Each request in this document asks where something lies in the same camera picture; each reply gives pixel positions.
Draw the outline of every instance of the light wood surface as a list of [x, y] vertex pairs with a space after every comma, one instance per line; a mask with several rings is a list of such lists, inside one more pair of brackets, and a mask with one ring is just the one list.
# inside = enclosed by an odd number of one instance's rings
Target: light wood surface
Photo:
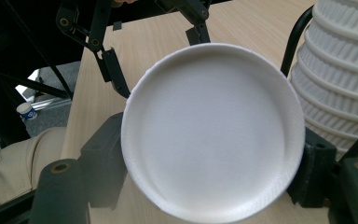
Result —
[[[298, 17], [316, 0], [234, 0], [213, 5], [207, 20], [212, 42], [252, 49], [280, 67], [287, 38]], [[139, 78], [164, 56], [188, 46], [185, 30], [191, 24], [179, 13], [124, 23], [122, 30], [106, 30], [104, 46], [115, 48], [132, 89]], [[106, 121], [122, 112], [126, 100], [111, 83], [104, 83], [99, 67], [85, 50], [68, 120], [63, 158], [78, 158], [80, 149]], [[159, 211], [127, 176], [117, 208], [90, 209], [92, 223], [186, 223]], [[326, 209], [304, 209], [283, 196], [264, 211], [239, 223], [328, 223]]]

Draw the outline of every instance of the black metal frame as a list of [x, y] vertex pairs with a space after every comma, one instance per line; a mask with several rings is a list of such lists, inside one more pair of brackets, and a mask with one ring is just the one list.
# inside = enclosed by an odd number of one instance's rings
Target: black metal frame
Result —
[[0, 205], [0, 223], [25, 224], [31, 216], [36, 190]]
[[57, 88], [50, 87], [43, 83], [39, 83], [32, 80], [24, 80], [20, 78], [15, 78], [11, 76], [4, 76], [5, 80], [10, 82], [14, 82], [16, 84], [20, 84], [22, 86], [28, 87], [33, 90], [37, 90], [43, 93], [47, 93], [56, 97], [60, 98], [70, 98], [72, 100], [73, 93], [69, 89], [68, 84], [66, 83], [65, 79], [63, 78], [60, 70], [58, 70], [55, 63], [51, 60], [51, 58], [46, 53], [45, 49], [39, 43], [37, 38], [34, 36], [33, 32], [28, 28], [27, 24], [23, 21], [21, 16], [18, 14], [16, 9], [11, 5], [9, 0], [1, 0], [3, 6], [7, 10], [8, 14], [11, 16], [14, 22], [21, 28], [22, 32], [28, 38], [28, 40], [34, 45], [34, 48], [38, 51], [39, 55], [43, 58], [43, 60], [48, 64], [48, 66], [52, 69], [54, 74], [56, 75], [57, 79], [61, 82], [64, 91], [59, 90]]

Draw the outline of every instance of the white plate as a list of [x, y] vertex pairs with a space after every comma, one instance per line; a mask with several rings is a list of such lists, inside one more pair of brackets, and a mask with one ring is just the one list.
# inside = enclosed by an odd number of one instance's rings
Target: white plate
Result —
[[176, 51], [141, 78], [121, 145], [131, 178], [157, 207], [222, 223], [286, 190], [304, 135], [299, 101], [277, 68], [248, 49], [205, 44]]

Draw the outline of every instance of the black bracket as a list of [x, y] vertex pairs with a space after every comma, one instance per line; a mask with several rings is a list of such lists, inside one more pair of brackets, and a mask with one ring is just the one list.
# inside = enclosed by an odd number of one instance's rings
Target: black bracket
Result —
[[335, 146], [306, 129], [303, 157], [296, 176], [287, 189], [293, 203], [310, 208], [324, 206], [325, 182], [336, 161], [336, 153]]
[[112, 82], [114, 90], [124, 98], [130, 97], [130, 90], [124, 78], [116, 52], [114, 49], [105, 51], [103, 39], [106, 26], [109, 21], [112, 7], [111, 0], [98, 0], [95, 5], [94, 15], [90, 30], [77, 24], [79, 10], [76, 0], [62, 0], [57, 12], [56, 23], [63, 34], [69, 36], [78, 44], [91, 50], [97, 60], [105, 82]]
[[208, 8], [211, 1], [202, 3], [199, 0], [155, 0], [155, 2], [166, 13], [175, 10], [180, 11], [180, 13], [194, 25], [193, 28], [186, 31], [188, 43], [190, 45], [211, 43], [205, 23], [209, 18]]

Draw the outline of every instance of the black metal clamp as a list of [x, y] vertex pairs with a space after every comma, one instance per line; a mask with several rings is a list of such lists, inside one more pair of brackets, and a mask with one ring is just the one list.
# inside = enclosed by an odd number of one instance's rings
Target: black metal clamp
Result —
[[[155, 0], [155, 2], [166, 13], [179, 10], [194, 25], [193, 28], [186, 31], [190, 45], [211, 42], [205, 21], [209, 17], [208, 8], [212, 1], [203, 4], [199, 0]], [[112, 0], [98, 0], [96, 2], [92, 24], [88, 31], [77, 24], [79, 10], [76, 0], [62, 0], [57, 13], [56, 23], [65, 35], [94, 53], [103, 75], [103, 80], [105, 82], [111, 81], [114, 90], [121, 96], [128, 98], [131, 93], [121, 70], [116, 52], [113, 48], [110, 50], [103, 48], [103, 39], [111, 7]]]

